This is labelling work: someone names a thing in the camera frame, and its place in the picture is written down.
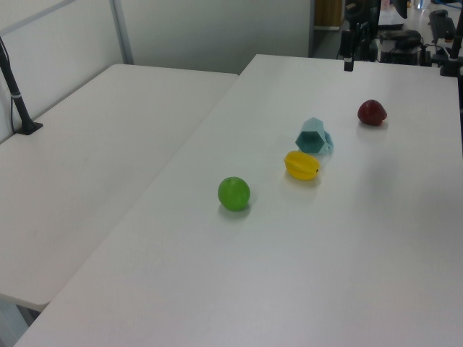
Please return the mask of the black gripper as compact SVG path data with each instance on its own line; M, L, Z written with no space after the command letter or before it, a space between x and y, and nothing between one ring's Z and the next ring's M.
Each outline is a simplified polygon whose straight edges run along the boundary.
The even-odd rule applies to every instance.
M372 39L378 32L380 2L376 0L345 1L344 19L349 28L341 34L341 56L344 61L344 71L354 69L354 37L363 38L360 41L360 60L373 61L374 48Z

